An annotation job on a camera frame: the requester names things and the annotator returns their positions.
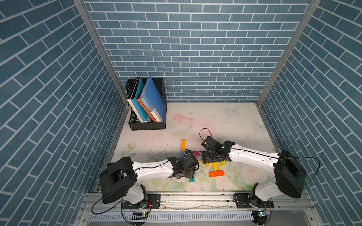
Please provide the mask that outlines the yellow long block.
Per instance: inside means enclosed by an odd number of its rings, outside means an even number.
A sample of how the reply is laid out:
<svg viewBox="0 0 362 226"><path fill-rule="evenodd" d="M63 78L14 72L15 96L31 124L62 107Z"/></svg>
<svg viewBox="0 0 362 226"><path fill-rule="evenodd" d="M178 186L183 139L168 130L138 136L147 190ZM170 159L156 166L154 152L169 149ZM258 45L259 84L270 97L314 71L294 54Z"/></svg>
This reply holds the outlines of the yellow long block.
<svg viewBox="0 0 362 226"><path fill-rule="evenodd" d="M219 171L220 170L217 163L211 163L211 165L212 165L212 168L213 168L214 171Z"/></svg>

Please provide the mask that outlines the orange-yellow long block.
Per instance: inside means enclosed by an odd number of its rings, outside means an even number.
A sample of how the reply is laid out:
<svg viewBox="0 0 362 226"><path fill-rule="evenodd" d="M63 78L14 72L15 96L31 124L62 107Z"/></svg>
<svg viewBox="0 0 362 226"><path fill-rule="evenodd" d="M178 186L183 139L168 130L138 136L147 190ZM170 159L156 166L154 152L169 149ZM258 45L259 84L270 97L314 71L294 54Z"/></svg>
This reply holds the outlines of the orange-yellow long block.
<svg viewBox="0 0 362 226"><path fill-rule="evenodd" d="M185 150L186 150L186 140L182 139L180 144L180 151L185 152Z"/></svg>

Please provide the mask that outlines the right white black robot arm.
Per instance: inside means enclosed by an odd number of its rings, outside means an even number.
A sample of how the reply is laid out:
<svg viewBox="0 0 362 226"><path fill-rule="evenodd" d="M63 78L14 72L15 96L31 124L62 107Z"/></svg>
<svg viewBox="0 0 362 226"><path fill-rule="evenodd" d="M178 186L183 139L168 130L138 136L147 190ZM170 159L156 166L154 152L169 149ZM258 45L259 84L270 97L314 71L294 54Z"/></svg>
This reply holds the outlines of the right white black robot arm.
<svg viewBox="0 0 362 226"><path fill-rule="evenodd" d="M245 163L271 174L269 180L262 183L257 181L248 196L234 195L239 209L272 209L274 197L287 195L299 199L302 196L306 171L290 152L261 152L231 141L221 144L211 136L208 136L201 145L206 149L201 154L204 164L222 161Z"/></svg>

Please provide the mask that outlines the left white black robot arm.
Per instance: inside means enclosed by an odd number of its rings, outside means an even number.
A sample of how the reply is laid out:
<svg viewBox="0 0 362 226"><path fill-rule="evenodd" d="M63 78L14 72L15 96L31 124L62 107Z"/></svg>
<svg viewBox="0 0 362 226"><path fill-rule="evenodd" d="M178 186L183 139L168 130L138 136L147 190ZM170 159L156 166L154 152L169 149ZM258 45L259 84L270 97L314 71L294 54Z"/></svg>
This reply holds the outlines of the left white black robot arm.
<svg viewBox="0 0 362 226"><path fill-rule="evenodd" d="M100 187L104 204L125 201L132 209L140 209L149 201L145 186L151 179L193 179L199 169L199 161L193 154L184 157L168 157L160 162L140 163L130 156L109 163L100 173Z"/></svg>

